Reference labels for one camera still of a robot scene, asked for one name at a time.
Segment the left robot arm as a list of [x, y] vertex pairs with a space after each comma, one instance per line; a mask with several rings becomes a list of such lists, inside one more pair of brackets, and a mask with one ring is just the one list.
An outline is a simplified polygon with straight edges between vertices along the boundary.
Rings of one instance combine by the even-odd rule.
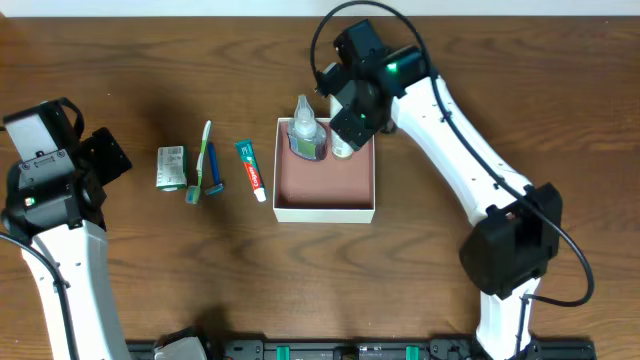
[[104, 187], [131, 163], [106, 128], [10, 168], [3, 238], [22, 249], [56, 359], [127, 359], [108, 272]]

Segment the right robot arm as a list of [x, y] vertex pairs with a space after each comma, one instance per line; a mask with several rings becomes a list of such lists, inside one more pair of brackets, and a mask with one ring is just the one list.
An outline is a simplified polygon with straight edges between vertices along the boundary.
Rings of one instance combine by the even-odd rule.
[[557, 254], [553, 229], [523, 205], [548, 205], [559, 221], [562, 201], [551, 185], [534, 187], [510, 167], [466, 119], [442, 76], [420, 48], [397, 51], [363, 20], [333, 42], [340, 58], [317, 73], [318, 90], [341, 106], [330, 128], [353, 150], [395, 125], [415, 141], [448, 183], [473, 229], [459, 251], [481, 292], [475, 337], [492, 359], [513, 359], [531, 342], [532, 295]]

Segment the white patterned cream tube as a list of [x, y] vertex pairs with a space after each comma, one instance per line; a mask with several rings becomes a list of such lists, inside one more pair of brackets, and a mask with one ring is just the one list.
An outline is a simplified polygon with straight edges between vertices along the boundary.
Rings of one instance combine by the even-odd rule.
[[[334, 117], [342, 109], [342, 105], [334, 96], [330, 96], [329, 99], [330, 116]], [[338, 160], [348, 160], [352, 157], [353, 154], [353, 149], [351, 148], [351, 146], [343, 141], [334, 130], [331, 131], [331, 151], [333, 157]]]

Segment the clear pump soap bottle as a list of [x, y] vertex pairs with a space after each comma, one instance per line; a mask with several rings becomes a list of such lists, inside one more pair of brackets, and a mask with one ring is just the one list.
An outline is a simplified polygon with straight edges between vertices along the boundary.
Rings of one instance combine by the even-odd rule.
[[289, 149], [308, 161], [322, 161], [327, 155], [327, 133], [315, 118], [305, 95], [299, 95], [294, 115], [287, 123]]

